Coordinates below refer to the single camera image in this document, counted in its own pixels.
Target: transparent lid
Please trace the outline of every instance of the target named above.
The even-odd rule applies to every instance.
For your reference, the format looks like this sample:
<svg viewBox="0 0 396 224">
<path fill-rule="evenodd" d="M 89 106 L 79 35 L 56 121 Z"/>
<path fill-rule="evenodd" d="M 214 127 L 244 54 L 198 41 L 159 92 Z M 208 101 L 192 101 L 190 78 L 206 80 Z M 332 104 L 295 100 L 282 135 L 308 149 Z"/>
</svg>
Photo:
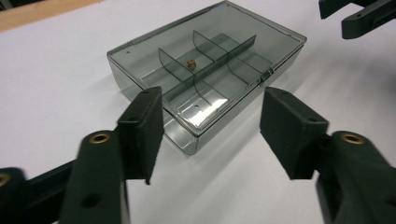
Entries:
<svg viewBox="0 0 396 224">
<path fill-rule="evenodd" d="M 267 79 L 305 37 L 228 2 L 205 8 L 108 53 L 142 89 L 199 135 Z"/>
</svg>

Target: white table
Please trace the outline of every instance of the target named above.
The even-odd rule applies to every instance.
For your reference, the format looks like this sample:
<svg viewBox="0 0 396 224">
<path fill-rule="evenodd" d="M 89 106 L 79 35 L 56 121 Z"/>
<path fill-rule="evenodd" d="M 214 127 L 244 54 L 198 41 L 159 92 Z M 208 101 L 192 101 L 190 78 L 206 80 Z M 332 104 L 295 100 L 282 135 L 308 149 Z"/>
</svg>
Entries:
<svg viewBox="0 0 396 224">
<path fill-rule="evenodd" d="M 87 134 L 116 126 L 129 104 L 106 52 L 218 1 L 107 0 L 0 34 L 0 167 L 28 178 L 73 160 Z M 319 18 L 318 3 L 234 1 L 308 41 L 273 85 L 330 123 L 370 138 L 396 166 L 396 25 L 341 38 L 348 6 Z M 262 98 L 187 156 L 164 138 L 151 179 L 128 181 L 133 223 L 322 223 L 316 179 L 289 181 L 258 130 Z"/>
</svg>

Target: plastic container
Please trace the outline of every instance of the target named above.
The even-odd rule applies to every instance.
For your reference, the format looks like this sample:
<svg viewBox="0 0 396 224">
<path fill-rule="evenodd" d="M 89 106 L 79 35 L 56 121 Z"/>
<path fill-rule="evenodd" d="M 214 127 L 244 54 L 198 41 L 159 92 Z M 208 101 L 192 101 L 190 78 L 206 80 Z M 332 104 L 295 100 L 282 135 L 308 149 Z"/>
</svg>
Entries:
<svg viewBox="0 0 396 224">
<path fill-rule="evenodd" d="M 297 57 L 306 38 L 222 2 L 134 39 L 108 54 L 129 98 L 161 86 L 166 135 L 195 154 Z"/>
</svg>

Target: storage box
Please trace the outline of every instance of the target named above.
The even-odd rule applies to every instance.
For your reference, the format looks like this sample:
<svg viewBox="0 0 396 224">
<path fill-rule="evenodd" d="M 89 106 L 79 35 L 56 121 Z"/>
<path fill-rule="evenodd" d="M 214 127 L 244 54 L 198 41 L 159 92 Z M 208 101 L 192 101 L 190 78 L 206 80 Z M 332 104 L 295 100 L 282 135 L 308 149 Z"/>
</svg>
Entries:
<svg viewBox="0 0 396 224">
<path fill-rule="evenodd" d="M 166 135 L 194 154 L 290 67 L 305 41 L 222 2 L 138 37 L 107 57 L 129 99 L 135 85 L 163 88 Z"/>
</svg>

